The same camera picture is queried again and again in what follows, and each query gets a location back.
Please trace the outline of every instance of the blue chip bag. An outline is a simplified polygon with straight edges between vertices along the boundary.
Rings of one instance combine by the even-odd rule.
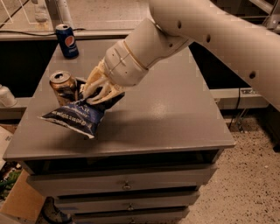
[[[113,107],[123,97],[124,93],[95,105],[88,104],[86,100],[70,102],[40,118],[94,138],[106,109]]]

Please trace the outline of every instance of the gray cabinet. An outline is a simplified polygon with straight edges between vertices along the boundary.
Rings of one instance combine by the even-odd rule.
[[[28,183],[75,223],[179,221],[216,159],[235,145],[189,49],[125,93],[93,140],[38,119],[59,106],[50,75],[87,78],[115,42],[78,41],[81,54],[72,60],[57,48],[3,158],[18,161],[31,174]]]

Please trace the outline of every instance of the plastic bottle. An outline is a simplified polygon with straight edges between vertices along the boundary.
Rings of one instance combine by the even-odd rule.
[[[15,96],[11,91],[0,84],[0,102],[7,108],[14,106],[17,103]]]

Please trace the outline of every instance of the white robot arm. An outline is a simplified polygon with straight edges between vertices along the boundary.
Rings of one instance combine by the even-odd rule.
[[[145,19],[106,52],[101,75],[87,81],[85,98],[106,101],[137,85],[159,60],[189,46],[203,45],[280,110],[280,36],[228,15],[209,0],[150,0],[154,22]]]

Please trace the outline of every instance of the cabinet top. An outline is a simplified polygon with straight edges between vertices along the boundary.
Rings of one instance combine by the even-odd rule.
[[[49,85],[51,74],[65,70],[86,79],[115,42],[77,41],[80,55],[76,59],[65,59],[58,46],[3,156],[5,160],[94,158],[234,146],[188,48],[158,62],[137,87],[108,110],[93,140],[39,119],[59,106]]]

